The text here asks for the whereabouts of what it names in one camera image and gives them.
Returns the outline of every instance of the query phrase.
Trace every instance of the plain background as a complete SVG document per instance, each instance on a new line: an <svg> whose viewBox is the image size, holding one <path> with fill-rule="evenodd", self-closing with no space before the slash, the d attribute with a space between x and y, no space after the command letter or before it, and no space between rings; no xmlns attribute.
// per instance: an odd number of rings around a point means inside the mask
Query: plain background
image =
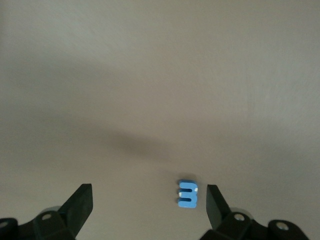
<svg viewBox="0 0 320 240"><path fill-rule="evenodd" d="M0 216L92 183L78 240L197 240L216 184L318 239L319 103L318 0L1 0Z"/></svg>

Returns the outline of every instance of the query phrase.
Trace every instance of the blue number 3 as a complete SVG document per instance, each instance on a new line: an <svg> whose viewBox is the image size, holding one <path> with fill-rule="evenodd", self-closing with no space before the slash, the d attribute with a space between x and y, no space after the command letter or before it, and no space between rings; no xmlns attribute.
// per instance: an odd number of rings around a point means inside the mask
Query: blue number 3
<svg viewBox="0 0 320 240"><path fill-rule="evenodd" d="M178 206L181 208L194 209L197 206L198 185L192 180L179 181Z"/></svg>

